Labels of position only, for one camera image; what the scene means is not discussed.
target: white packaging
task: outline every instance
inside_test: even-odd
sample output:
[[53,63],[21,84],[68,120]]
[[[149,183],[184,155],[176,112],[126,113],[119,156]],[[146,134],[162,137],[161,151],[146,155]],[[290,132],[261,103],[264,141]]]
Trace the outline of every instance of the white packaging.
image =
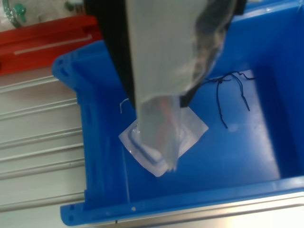
[[[206,124],[189,107],[180,110],[180,117],[178,157],[208,130]],[[137,120],[119,135],[119,139],[133,157],[154,176],[160,177],[170,168],[160,152],[141,143]]]

